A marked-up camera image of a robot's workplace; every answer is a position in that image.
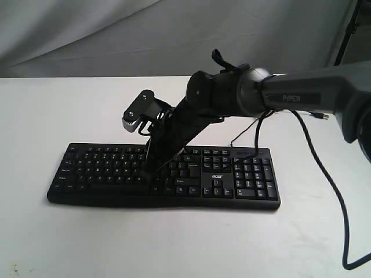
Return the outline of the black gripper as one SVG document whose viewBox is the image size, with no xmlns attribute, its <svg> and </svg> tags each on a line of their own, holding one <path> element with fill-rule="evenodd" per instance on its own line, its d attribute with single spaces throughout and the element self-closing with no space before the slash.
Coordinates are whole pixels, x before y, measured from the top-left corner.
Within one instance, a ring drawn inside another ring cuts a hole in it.
<svg viewBox="0 0 371 278">
<path fill-rule="evenodd" d="M 140 176 L 145 182 L 151 182 L 172 160 L 184 153 L 185 146 L 201 131 L 223 121 L 224 117 L 203 114 L 182 99 L 159 124 L 149 129 L 150 139 Z"/>
</svg>

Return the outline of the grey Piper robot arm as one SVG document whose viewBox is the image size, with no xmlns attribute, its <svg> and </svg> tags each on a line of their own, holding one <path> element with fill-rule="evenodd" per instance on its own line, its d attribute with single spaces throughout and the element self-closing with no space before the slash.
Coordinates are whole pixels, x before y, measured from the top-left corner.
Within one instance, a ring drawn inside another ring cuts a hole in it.
<svg viewBox="0 0 371 278">
<path fill-rule="evenodd" d="M 370 62 L 296 74 L 196 72 L 185 96 L 153 129 L 141 176 L 149 181 L 203 129 L 221 117 L 258 118 L 270 111 L 333 114 L 346 142 L 370 157 Z"/>
</svg>

